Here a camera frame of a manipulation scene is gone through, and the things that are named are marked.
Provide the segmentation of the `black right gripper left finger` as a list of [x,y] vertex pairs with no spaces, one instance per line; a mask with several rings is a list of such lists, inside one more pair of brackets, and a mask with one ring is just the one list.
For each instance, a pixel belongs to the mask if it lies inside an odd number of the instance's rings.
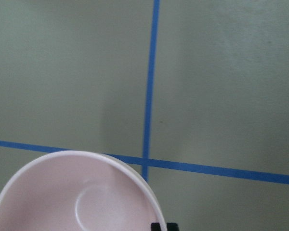
[[151,224],[151,231],[160,231],[160,224],[159,223],[152,223]]

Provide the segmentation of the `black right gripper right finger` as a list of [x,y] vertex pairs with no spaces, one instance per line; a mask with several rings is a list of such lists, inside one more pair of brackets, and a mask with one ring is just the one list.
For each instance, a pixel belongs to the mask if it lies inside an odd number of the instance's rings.
[[177,223],[167,223],[167,231],[179,231]]

